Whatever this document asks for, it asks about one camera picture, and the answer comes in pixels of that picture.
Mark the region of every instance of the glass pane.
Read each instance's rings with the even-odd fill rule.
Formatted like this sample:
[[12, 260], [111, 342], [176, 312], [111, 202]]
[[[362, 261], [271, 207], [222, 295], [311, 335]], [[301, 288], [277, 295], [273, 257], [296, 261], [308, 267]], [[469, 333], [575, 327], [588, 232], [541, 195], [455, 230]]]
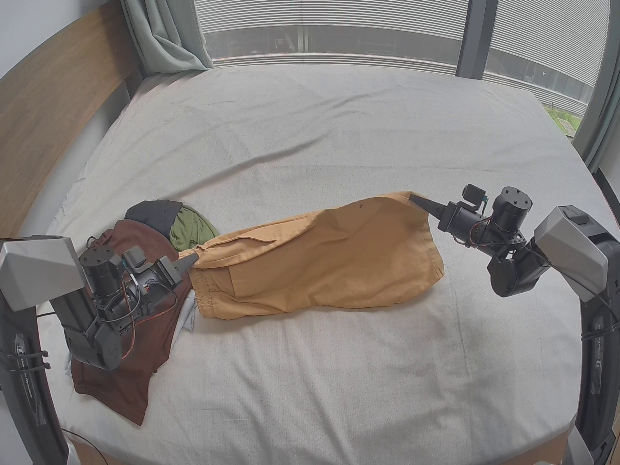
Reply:
[[499, 0], [483, 79], [530, 89], [580, 117], [598, 77], [608, 21], [609, 0]]
[[[469, 0], [195, 0], [212, 59], [288, 53], [373, 55], [456, 70]], [[389, 61], [389, 57], [410, 61]]]

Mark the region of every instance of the mattress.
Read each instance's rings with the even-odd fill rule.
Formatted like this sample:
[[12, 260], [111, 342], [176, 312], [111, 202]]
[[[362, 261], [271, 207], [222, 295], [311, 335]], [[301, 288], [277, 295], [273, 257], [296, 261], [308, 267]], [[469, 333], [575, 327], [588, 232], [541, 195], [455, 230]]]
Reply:
[[[369, 66], [240, 66], [150, 78], [50, 228], [76, 249], [144, 199], [221, 233], [399, 190], [447, 203], [473, 183], [527, 192], [526, 237], [556, 205], [620, 232], [531, 93]], [[151, 378], [141, 427], [76, 394], [54, 317], [42, 347], [59, 419], [132, 464], [483, 464], [565, 430], [577, 411], [578, 298], [555, 272], [494, 295], [488, 257], [438, 231], [445, 277], [389, 308], [197, 317]]]

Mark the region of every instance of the curtain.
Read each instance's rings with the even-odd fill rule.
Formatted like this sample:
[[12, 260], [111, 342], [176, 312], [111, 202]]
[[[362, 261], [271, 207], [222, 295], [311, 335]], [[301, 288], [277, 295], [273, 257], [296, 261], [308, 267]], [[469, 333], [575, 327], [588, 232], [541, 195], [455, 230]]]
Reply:
[[147, 75], [213, 67], [194, 0], [121, 0], [121, 4]]
[[573, 140], [590, 172], [596, 172], [620, 127], [620, 0], [609, 0], [609, 29], [601, 69], [584, 119]]

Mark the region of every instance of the wooden bed frame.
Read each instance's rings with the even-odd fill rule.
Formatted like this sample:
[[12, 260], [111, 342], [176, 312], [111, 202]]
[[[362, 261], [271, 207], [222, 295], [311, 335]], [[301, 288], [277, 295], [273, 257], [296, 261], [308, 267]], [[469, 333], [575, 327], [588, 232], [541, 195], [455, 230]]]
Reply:
[[120, 1], [112, 0], [0, 79], [0, 237], [17, 237], [55, 164], [139, 63]]

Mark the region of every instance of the grass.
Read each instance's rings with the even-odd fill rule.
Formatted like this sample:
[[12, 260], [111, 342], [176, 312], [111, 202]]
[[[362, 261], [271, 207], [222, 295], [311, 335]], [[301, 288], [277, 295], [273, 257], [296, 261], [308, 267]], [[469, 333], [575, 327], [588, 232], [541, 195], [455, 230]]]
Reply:
[[557, 126], [562, 130], [562, 133], [564, 133], [565, 135], [569, 134], [567, 129], [560, 122], [560, 119], [567, 121], [572, 126], [572, 128], [575, 131], [577, 131], [577, 129], [579, 128], [579, 124], [581, 124], [581, 118], [580, 117], [576, 117], [576, 116], [572, 115], [570, 112], [566, 112], [566, 110], [561, 110], [559, 108], [548, 107], [547, 105], [543, 105], [543, 106], [544, 106], [544, 109], [547, 111], [547, 113], [555, 121]]

